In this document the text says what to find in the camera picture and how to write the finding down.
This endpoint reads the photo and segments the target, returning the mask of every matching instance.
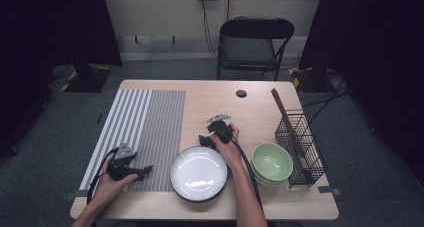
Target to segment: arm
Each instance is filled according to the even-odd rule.
[[[91,226],[97,215],[99,215],[110,202],[118,197],[121,190],[137,179],[138,176],[136,174],[131,174],[120,181],[114,181],[106,172],[109,161],[110,158],[102,166],[102,173],[104,174],[102,174],[99,179],[93,198],[75,220],[72,227]]]
[[[233,129],[233,139],[237,141],[239,130],[233,123],[231,123],[230,126]],[[216,135],[212,135],[211,139],[216,143],[219,153],[233,173],[236,192],[237,226],[267,226],[265,214],[246,176],[237,147],[232,142],[228,144],[222,143]]]

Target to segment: dish rack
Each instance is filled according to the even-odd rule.
[[[295,148],[290,131],[281,120],[275,131],[277,143],[289,152],[293,160],[293,172],[289,176],[289,188],[293,185],[308,185],[309,187],[325,173],[327,164],[323,158],[323,151],[319,146],[317,137],[311,133],[310,126],[304,114],[289,114],[290,123],[296,132],[296,138],[302,147],[304,158]]]

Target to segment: striped placemat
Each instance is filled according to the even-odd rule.
[[[119,89],[79,189],[88,190],[104,156],[125,143],[137,152],[129,167],[153,165],[125,191],[173,191],[169,170],[179,152],[184,101],[185,91]]]

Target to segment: gray striped mat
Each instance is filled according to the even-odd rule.
[[[104,156],[121,143],[135,152],[131,168],[153,165],[126,191],[170,192],[169,170],[178,155],[185,91],[119,89],[91,157],[80,190],[88,190]]]

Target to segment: gray carpet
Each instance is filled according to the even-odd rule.
[[[296,61],[284,59],[284,63]],[[19,144],[15,157],[0,159],[0,226],[70,226],[66,195],[78,189],[119,84],[125,79],[215,79],[213,59],[126,61],[115,67],[101,93],[60,92],[69,68],[52,82],[47,109]],[[59,75],[66,66],[55,68]],[[272,80],[258,72],[231,72],[222,79]],[[331,76],[334,85],[339,76]],[[289,81],[282,71],[281,81]],[[346,90],[343,85],[340,93]],[[299,93],[309,119],[326,93]],[[103,117],[97,123],[99,114]],[[340,215],[334,221],[285,222],[285,226],[423,226],[424,191],[400,157],[371,130],[349,94],[332,100],[313,120],[328,164],[327,177]],[[110,226],[114,221],[98,221]],[[140,226],[157,226],[147,223]],[[119,226],[135,226],[122,223]]]

